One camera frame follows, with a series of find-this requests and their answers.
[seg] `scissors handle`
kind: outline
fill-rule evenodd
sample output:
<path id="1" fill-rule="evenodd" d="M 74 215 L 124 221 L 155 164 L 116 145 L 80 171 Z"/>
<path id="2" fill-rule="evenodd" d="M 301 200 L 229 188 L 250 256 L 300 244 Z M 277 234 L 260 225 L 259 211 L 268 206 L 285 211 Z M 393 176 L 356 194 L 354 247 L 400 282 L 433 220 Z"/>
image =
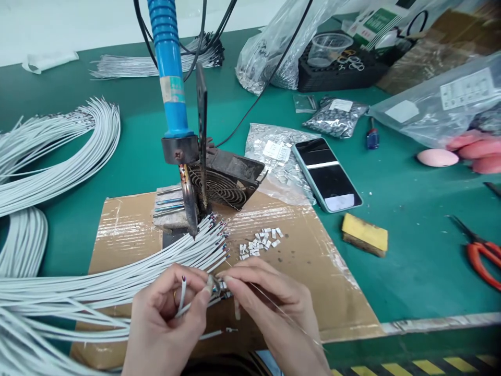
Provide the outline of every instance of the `scissors handle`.
<path id="1" fill-rule="evenodd" d="M 494 243 L 487 242 L 472 243 L 467 246 L 468 258 L 470 259 L 473 269 L 486 281 L 489 285 L 501 291 L 501 283 L 487 271 L 482 264 L 481 254 L 488 258 L 494 265 L 501 269 L 501 249 Z"/>

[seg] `white paper roll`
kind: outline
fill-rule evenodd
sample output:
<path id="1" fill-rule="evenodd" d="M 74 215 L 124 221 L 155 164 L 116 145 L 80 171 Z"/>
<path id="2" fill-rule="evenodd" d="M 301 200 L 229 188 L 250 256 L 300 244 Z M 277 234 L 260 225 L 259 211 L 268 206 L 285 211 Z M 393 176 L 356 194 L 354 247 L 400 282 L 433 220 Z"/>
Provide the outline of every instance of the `white paper roll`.
<path id="1" fill-rule="evenodd" d="M 41 55 L 29 54 L 26 56 L 26 60 L 21 64 L 21 66 L 28 72 L 42 74 L 42 72 L 47 69 L 78 59 L 78 54 L 75 51 L 53 52 Z"/>

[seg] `workbench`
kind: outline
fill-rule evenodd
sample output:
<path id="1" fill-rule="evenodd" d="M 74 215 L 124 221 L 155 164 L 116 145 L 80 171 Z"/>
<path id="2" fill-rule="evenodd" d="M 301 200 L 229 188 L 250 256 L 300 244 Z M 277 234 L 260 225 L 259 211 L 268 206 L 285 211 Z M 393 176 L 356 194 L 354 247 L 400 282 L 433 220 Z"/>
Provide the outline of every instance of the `workbench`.
<path id="1" fill-rule="evenodd" d="M 238 54 L 255 29 L 225 33 L 224 66 L 205 69 L 208 87 L 208 135 L 217 143 L 228 136 L 256 97 L 235 77 Z M 95 176 L 39 207 L 49 221 L 49 242 L 41 276 L 87 273 L 104 200 L 155 191 L 179 181 L 177 167 L 163 159 L 160 138 L 166 120 L 158 78 L 92 80 L 89 70 L 103 54 L 146 56 L 143 43 L 80 52 L 80 60 L 42 75 L 20 65 L 0 68 L 0 131 L 9 131 L 21 115 L 69 112 L 90 97 L 104 97 L 120 106 L 122 134 L 112 159 Z M 188 121 L 196 130 L 195 76 L 185 85 Z M 368 89 L 332 92 L 342 99 L 377 103 L 387 94 Z M 269 87 L 235 135 L 222 149 L 243 155 L 249 123 L 302 129 L 309 114 L 296 114 L 294 92 Z M 320 99 L 325 93 L 314 93 Z M 425 147 L 379 125 L 380 148 L 365 149 L 366 118 L 350 139 L 326 136 L 363 198 L 350 212 L 389 231 L 386 258 L 367 254 L 341 240 L 344 213 L 327 214 L 315 207 L 334 244 L 344 257 L 378 319 L 384 322 L 495 312 L 499 292 L 470 267 L 461 234 L 449 215 L 472 230 L 501 243 L 501 201 L 482 182 L 501 182 L 501 175 L 480 176 L 459 163 L 430 168 L 415 155 Z M 36 162 L 47 167 L 69 158 L 88 139 L 82 136 Z M 0 219 L 2 241 L 8 228 Z M 490 270 L 498 279 L 501 273 Z"/>

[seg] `yellow sponge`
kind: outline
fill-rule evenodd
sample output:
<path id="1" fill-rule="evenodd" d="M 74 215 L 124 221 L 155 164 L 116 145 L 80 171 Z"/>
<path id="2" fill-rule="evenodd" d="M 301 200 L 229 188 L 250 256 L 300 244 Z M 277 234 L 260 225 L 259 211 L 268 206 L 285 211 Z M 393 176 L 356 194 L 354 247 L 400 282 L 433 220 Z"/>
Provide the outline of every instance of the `yellow sponge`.
<path id="1" fill-rule="evenodd" d="M 388 250 L 388 231 L 374 226 L 350 213 L 343 221 L 343 240 L 364 251 L 385 257 Z"/>

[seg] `bundle of white cables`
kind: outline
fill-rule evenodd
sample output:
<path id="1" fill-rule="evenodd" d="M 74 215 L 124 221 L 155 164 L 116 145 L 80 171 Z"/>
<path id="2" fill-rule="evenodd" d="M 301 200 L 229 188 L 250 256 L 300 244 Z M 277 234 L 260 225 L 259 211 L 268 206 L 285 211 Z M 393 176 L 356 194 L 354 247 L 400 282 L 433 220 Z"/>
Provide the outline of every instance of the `bundle of white cables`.
<path id="1" fill-rule="evenodd" d="M 31 207 L 10 215 L 9 233 L 0 251 L 0 277 L 36 277 L 48 233 L 47 219 Z"/>
<path id="2" fill-rule="evenodd" d="M 91 99 L 87 106 L 79 107 L 76 112 L 69 114 L 68 118 L 70 123 L 65 122 L 59 116 L 55 120 L 44 118 L 44 121 L 48 123 L 55 121 L 56 125 L 52 123 L 53 128 L 58 128 L 58 124 L 67 127 L 65 131 L 59 133 L 66 136 L 59 138 L 56 144 L 66 143 L 94 127 L 90 139 L 81 150 L 68 160 L 48 169 L 33 171 L 37 172 L 34 175 L 0 185 L 0 217 L 34 206 L 70 190 L 94 175 L 111 158 L 120 138 L 120 113 L 117 106 L 109 104 L 103 99 Z M 38 158 L 55 147 L 50 141 L 50 137 L 52 140 L 56 139 L 53 134 L 47 135 L 45 141 L 38 145 L 33 143 L 30 146 L 30 137 L 33 135 L 37 136 L 39 140 L 43 139 L 39 132 L 40 130 L 37 128 L 32 133 L 25 135 L 25 142 L 21 142 L 21 146 L 14 148 L 11 154 L 4 154 L 2 150 L 0 154 L 6 160 L 3 177 L 12 176 L 13 171 L 18 169 L 20 165 Z M 10 138 L 15 139 L 15 137 L 4 135 L 0 142 L 8 143 Z M 22 149 L 28 149 L 30 152 L 24 159 L 13 162 L 15 158 L 11 155 L 21 154 Z"/>
<path id="3" fill-rule="evenodd" d="M 104 375 L 76 363 L 47 339 L 73 342 L 116 342 L 128 338 L 130 319 L 98 311 L 127 304 L 143 287 L 173 263 L 213 271 L 228 258 L 226 223 L 206 217 L 196 240 L 186 235 L 160 252 L 112 271 L 81 277 L 0 278 L 0 374 L 10 376 Z M 219 301 L 215 298 L 211 304 Z M 34 318 L 56 316 L 112 327 L 98 332 L 74 332 Z M 209 333 L 201 339 L 220 334 Z"/>
<path id="4" fill-rule="evenodd" d="M 36 116 L 24 123 L 21 117 L 12 131 L 0 134 L 0 184 L 10 177 L 46 170 L 15 173 L 59 146 L 94 129 L 94 126 L 92 117 L 80 111 L 64 115 Z"/>
<path id="5" fill-rule="evenodd" d="M 211 34 L 205 34 L 202 43 L 202 50 L 212 39 Z M 186 46 L 188 50 L 194 51 L 198 48 L 198 37 Z M 224 48 L 221 41 L 214 42 L 213 45 L 203 54 L 200 54 L 197 62 L 204 68 L 221 66 L 224 60 Z M 181 64 L 183 72 L 187 72 L 192 65 L 194 55 L 182 55 Z M 128 57 L 103 55 L 97 63 L 97 71 L 90 74 L 98 79 L 113 79 L 121 77 L 152 77 L 158 76 L 158 69 L 150 57 Z"/>

